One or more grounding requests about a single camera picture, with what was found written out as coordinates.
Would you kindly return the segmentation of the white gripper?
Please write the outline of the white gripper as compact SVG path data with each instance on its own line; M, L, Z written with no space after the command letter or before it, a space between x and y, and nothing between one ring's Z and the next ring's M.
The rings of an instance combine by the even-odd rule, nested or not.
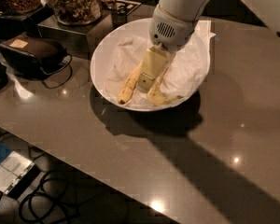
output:
M149 25L149 37L154 46L147 49L140 68L137 88L147 93L166 68L168 51L184 48L194 33L198 21L180 20L157 5Z

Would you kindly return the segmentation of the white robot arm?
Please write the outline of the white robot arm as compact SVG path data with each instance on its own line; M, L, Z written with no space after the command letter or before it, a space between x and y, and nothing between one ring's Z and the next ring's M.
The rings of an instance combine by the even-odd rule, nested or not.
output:
M210 1L159 0L149 25L152 44L167 51L184 48ZM280 44L280 0L240 1L275 33ZM242 45L238 35L232 39L232 47L223 50L224 62L235 62L237 72L252 67L255 72L251 76L264 76L269 86L280 82L280 50L268 42Z

